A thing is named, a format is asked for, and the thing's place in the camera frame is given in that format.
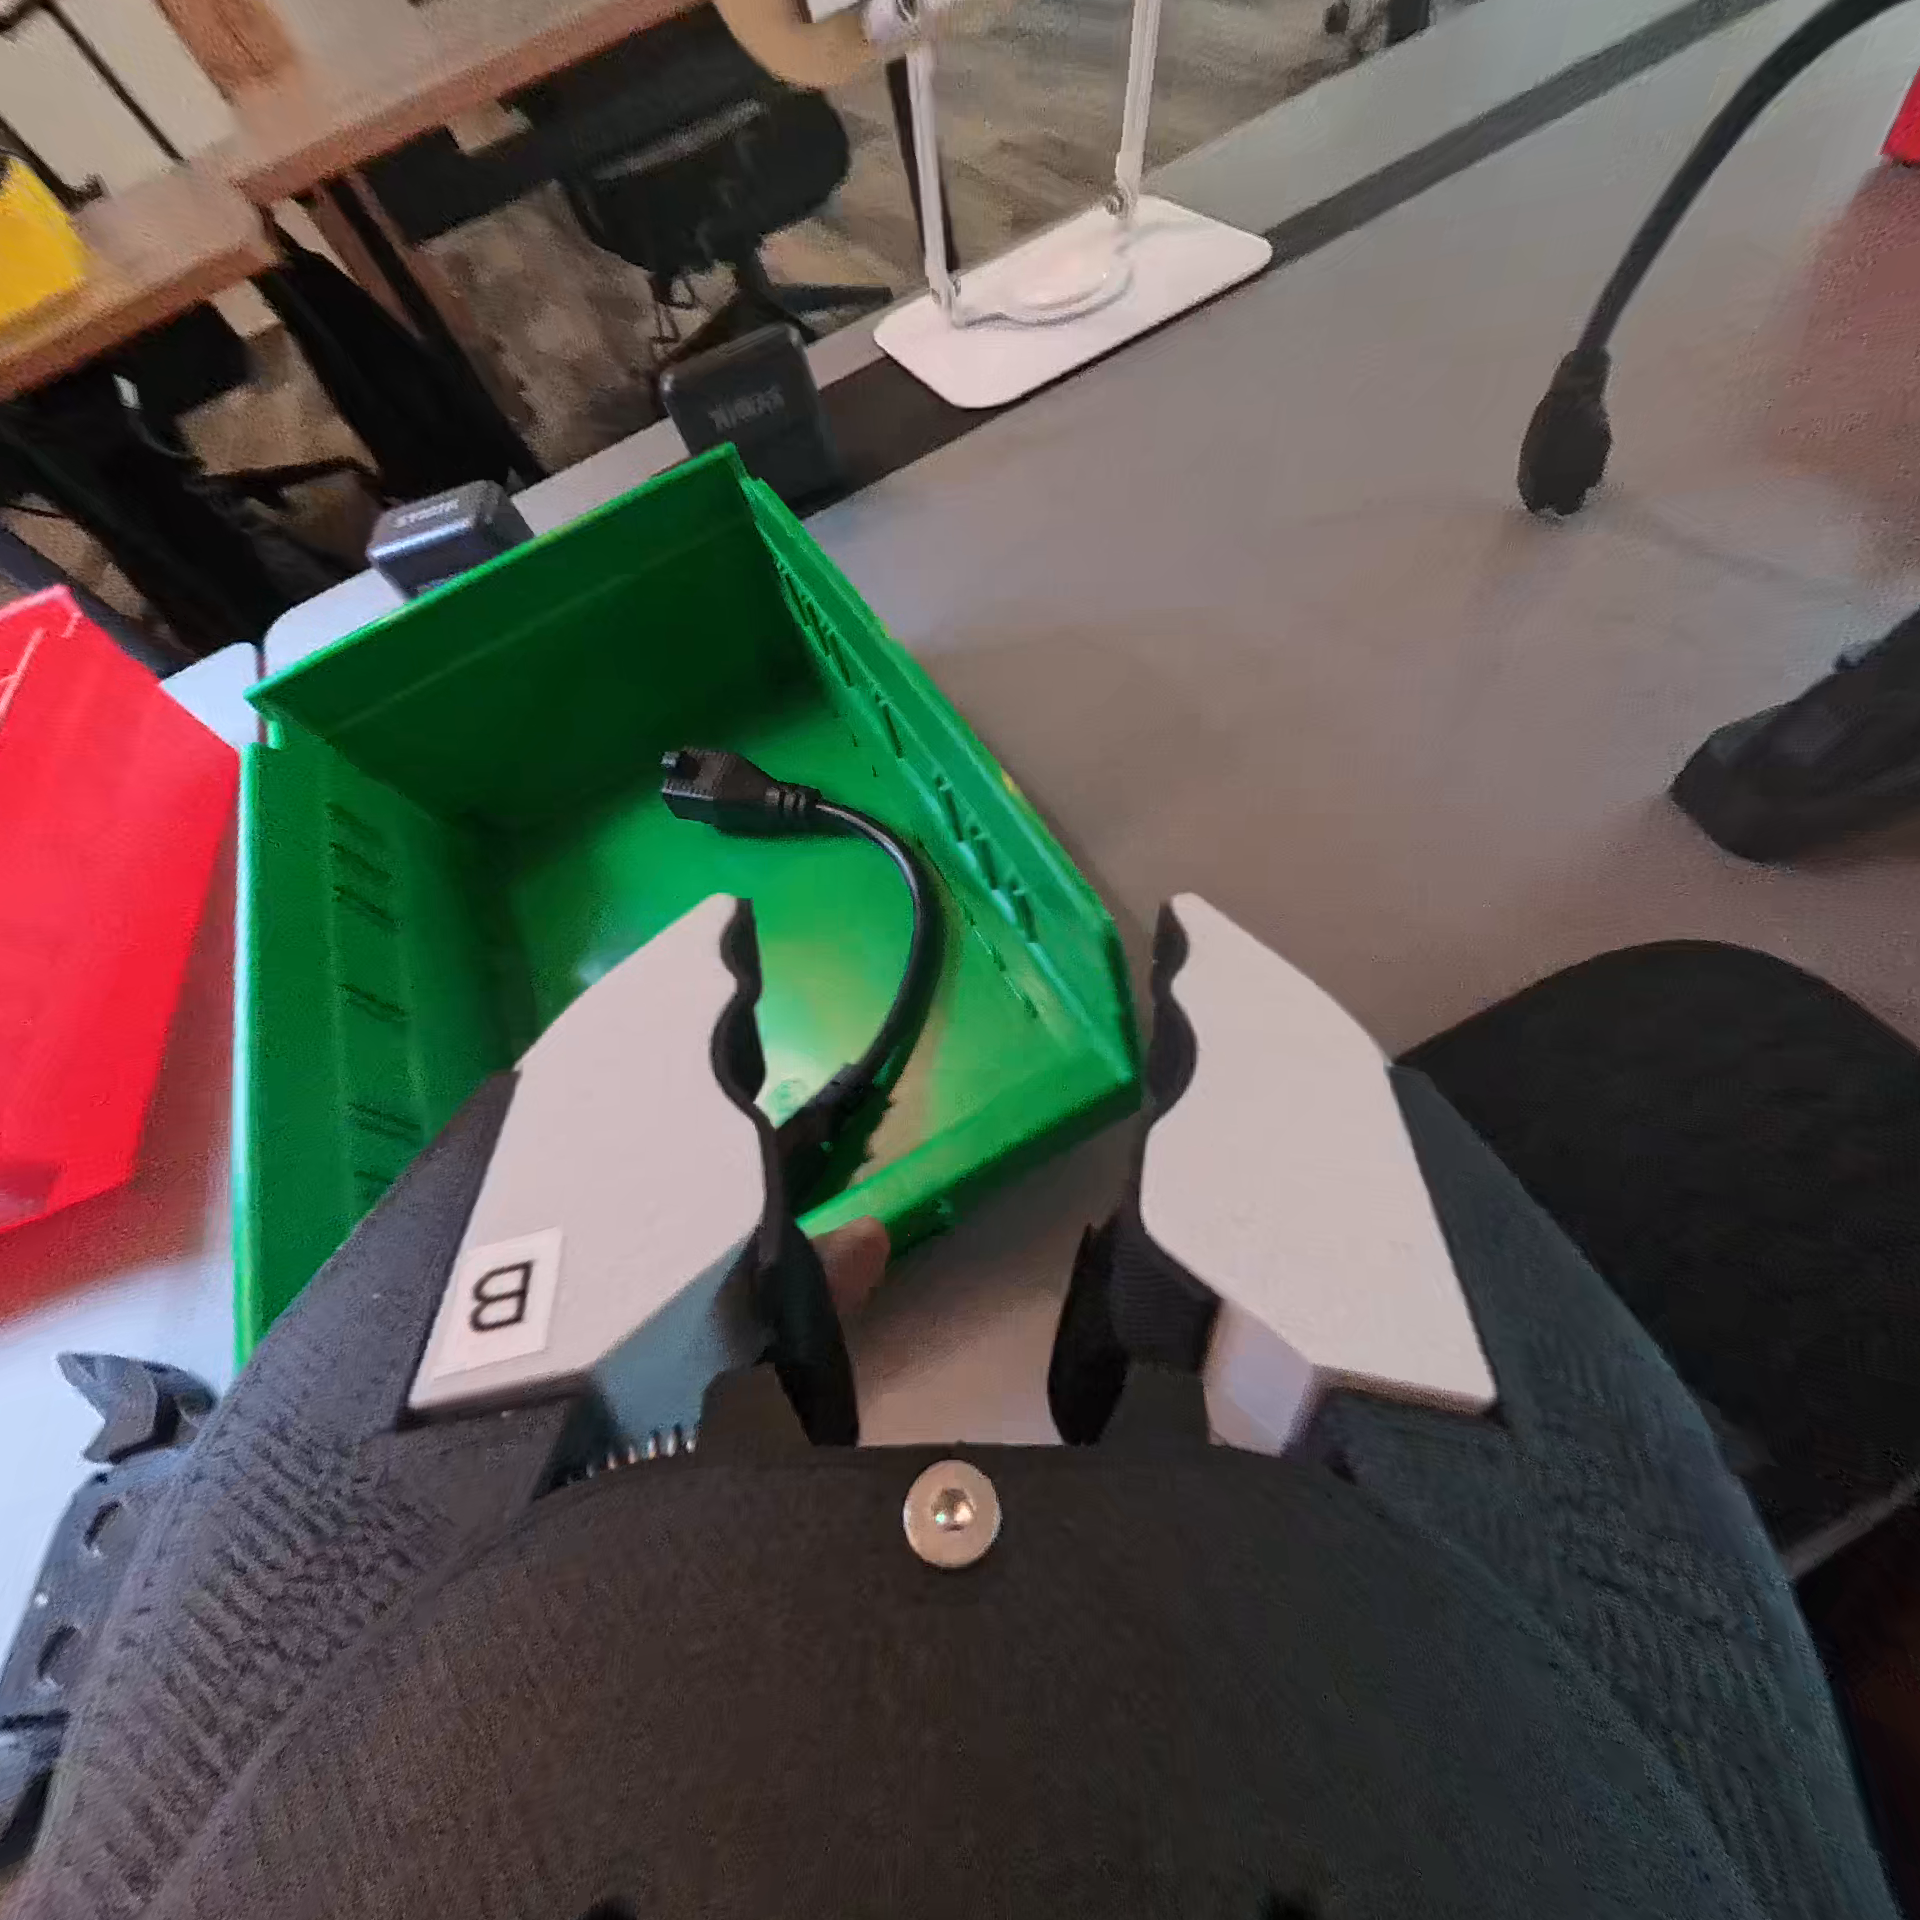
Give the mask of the black cable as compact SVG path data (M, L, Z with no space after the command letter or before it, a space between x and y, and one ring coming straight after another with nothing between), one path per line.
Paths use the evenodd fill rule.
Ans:
M1679 222L1720 165L1790 85L1835 45L1897 9L1897 3L1826 3L1737 85L1703 128L1602 284L1571 347L1555 364L1520 443L1517 493L1533 516L1576 515L1599 484L1614 449L1606 395L1614 336Z

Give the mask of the instruction board on white stand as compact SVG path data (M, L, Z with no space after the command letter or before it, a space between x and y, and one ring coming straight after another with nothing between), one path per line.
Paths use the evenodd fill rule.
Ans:
M1097 203L970 272L945 248L937 53L955 5L719 3L727 33L771 77L832 90L870 64L905 90L925 292L889 306L873 344L953 409L995 411L1261 275L1254 230L1144 189L1161 3L1133 3L1120 140Z

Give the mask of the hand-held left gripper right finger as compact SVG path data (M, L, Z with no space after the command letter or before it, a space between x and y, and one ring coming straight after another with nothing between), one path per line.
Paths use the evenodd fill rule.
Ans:
M1198 893L1162 904L1142 1129L1074 1254L1047 1362L1069 1446L1133 1377L1195 1382L1207 1440L1281 1457L1336 1394L1475 1418L1497 1381L1375 1041Z

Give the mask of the dark grey battery case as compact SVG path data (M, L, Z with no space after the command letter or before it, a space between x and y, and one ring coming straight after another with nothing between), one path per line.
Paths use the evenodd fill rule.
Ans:
M383 509L367 536L365 560L400 598L413 601L534 538L503 484L475 480Z

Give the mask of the yellow box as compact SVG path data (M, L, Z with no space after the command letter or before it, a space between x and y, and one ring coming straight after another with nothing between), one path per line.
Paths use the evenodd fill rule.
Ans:
M1 150L1 332L73 298L86 276L73 213L24 158Z

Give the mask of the wooden workbench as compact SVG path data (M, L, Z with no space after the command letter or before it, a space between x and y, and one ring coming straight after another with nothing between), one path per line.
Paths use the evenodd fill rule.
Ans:
M273 258L267 208L603 54L687 3L321 5L290 61L231 107L199 158L77 213L82 288L3 324L3 398L18 398Z

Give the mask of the green plastic bin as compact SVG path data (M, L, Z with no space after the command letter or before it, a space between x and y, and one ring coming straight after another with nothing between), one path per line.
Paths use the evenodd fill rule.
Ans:
M856 1158L807 1217L898 1251L1138 1105L1120 936L968 720L799 520L706 452L248 692L235 858L232 1355L603 974L707 893L753 905L784 1120L905 971L873 849L677 822L661 758L721 750L925 864L941 977Z

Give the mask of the grey power adapter block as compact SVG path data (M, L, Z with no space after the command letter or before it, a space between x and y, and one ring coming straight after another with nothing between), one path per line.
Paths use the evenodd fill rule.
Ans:
M687 457L730 446L746 476L790 507L835 493L847 477L790 322L679 358L661 373L657 400Z

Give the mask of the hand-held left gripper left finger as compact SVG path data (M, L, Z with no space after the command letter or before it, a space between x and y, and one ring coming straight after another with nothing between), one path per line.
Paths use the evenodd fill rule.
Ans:
M582 1396L670 1452L770 1364L803 1435L856 1440L840 1318L758 1106L752 904L707 896L520 1056L408 1416Z

